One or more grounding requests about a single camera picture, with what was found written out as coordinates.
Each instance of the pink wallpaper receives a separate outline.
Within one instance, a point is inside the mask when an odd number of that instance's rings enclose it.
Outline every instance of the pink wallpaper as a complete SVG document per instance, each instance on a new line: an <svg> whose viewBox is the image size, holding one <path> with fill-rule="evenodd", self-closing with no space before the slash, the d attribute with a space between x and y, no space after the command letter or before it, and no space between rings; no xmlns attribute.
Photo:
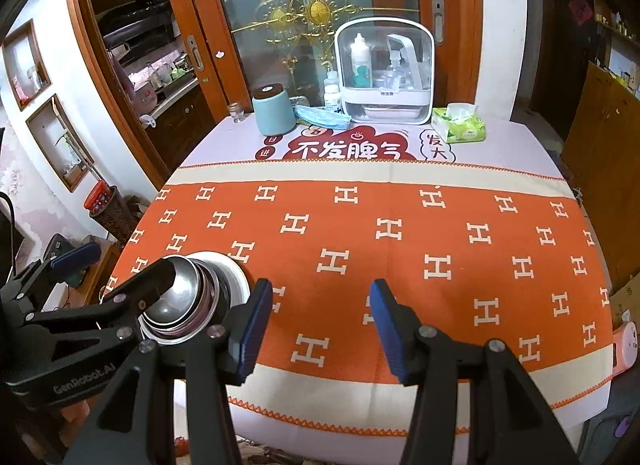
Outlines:
<svg viewBox="0 0 640 465"><path fill-rule="evenodd" d="M0 150L0 190L7 193L14 203L15 221L24 236L16 265L20 270L42 257L54 234L60 233L78 242L89 232L65 209L36 171L15 136L1 102L0 127L4 127ZM0 206L8 215L4 202L0 202Z"/></svg>

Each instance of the orange tablecloth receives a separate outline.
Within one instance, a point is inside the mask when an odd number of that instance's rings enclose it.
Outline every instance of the orange tablecloth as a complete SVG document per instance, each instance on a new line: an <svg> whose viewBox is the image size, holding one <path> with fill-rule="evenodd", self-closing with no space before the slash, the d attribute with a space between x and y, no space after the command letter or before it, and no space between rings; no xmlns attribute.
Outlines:
<svg viewBox="0 0 640 465"><path fill-rule="evenodd" d="M146 212L110 286L163 255L199 251L228 254L251 285L273 283L256 371L230 388L232 403L269 418L406 434L415 391L390 374L367 304L380 277L398 302L454 339L505 340L553 408L610 380L606 279L561 178L401 160L182 167ZM566 425L588 412L574 409Z"/></svg>

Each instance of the pink device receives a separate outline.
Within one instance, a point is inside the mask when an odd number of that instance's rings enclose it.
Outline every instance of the pink device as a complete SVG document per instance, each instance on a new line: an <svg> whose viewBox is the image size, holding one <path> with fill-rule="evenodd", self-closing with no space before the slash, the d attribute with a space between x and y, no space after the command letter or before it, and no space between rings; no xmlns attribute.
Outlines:
<svg viewBox="0 0 640 465"><path fill-rule="evenodd" d="M613 332L613 376L634 365L638 356L638 332L634 322L625 322Z"/></svg>

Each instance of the brown lid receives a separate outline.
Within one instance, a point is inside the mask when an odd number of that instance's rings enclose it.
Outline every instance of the brown lid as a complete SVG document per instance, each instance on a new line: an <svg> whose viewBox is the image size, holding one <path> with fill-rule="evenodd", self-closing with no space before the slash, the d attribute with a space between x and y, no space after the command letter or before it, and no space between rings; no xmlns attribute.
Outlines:
<svg viewBox="0 0 640 465"><path fill-rule="evenodd" d="M256 100L262 100L264 98L270 98L270 96L280 95L284 91L282 84L268 84L262 86L257 90L254 90L254 98Z"/></svg>

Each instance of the blue surgical mask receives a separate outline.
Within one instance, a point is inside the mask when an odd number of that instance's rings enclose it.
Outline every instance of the blue surgical mask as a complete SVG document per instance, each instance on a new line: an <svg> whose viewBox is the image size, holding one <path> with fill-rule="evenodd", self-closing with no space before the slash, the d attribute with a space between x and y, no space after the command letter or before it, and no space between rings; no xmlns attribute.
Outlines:
<svg viewBox="0 0 640 465"><path fill-rule="evenodd" d="M309 108L307 106L294 106L293 112L296 118L304 120L318 127L327 129L345 130L349 128L351 117L341 112L328 111L326 108Z"/></svg>

